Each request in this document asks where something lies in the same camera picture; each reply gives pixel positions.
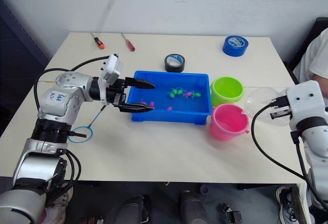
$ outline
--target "tape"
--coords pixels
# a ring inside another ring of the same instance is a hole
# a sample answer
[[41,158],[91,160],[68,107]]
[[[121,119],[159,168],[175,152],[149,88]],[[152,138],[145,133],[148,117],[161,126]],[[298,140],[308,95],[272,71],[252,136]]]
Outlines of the tape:
[[248,41],[237,35],[228,36],[225,38],[223,51],[229,56],[243,56],[248,46]]
[[164,59],[165,69],[168,72],[181,73],[185,69],[185,59],[179,54],[167,55]]

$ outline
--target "black tape roll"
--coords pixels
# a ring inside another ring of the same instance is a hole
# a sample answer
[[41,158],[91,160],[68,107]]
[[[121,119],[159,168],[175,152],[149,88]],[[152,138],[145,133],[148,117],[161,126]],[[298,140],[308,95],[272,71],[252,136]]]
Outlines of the black tape roll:
[[165,69],[168,72],[181,73],[185,69],[185,59],[179,54],[167,55],[164,59]]

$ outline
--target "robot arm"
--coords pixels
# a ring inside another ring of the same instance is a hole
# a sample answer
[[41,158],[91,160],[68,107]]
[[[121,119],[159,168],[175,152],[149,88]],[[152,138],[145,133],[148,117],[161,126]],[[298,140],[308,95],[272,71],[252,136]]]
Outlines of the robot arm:
[[65,72],[42,95],[32,136],[26,140],[14,172],[14,186],[0,195],[1,223],[39,223],[45,205],[51,202],[49,196],[65,189],[67,161],[61,156],[68,152],[68,136],[85,137],[71,131],[83,102],[101,100],[130,113],[153,109],[125,103],[127,86],[143,89],[155,86],[142,79],[118,79],[121,69],[122,62],[112,55],[104,62],[100,78]]
[[[309,179],[317,194],[328,202],[328,113],[320,87],[310,80],[288,88],[286,97],[289,109],[272,113],[271,118],[292,115],[290,128],[303,140],[306,161],[311,167]],[[323,210],[313,197],[312,203]]]

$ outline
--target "sneaker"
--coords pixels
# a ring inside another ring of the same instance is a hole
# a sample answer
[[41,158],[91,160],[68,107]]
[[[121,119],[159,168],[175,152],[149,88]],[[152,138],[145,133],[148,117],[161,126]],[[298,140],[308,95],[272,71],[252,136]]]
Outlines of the sneaker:
[[279,202],[279,220],[281,224],[299,224],[291,202],[291,188],[279,187],[276,197]]
[[73,188],[53,201],[53,207],[44,210],[41,224],[63,224],[66,219],[66,207],[73,196]]

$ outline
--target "person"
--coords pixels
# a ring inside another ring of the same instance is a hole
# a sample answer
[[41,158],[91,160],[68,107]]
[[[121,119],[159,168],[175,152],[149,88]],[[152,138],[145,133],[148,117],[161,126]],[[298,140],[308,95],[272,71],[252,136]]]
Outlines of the person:
[[317,81],[328,107],[328,28],[309,44],[293,73],[300,83]]

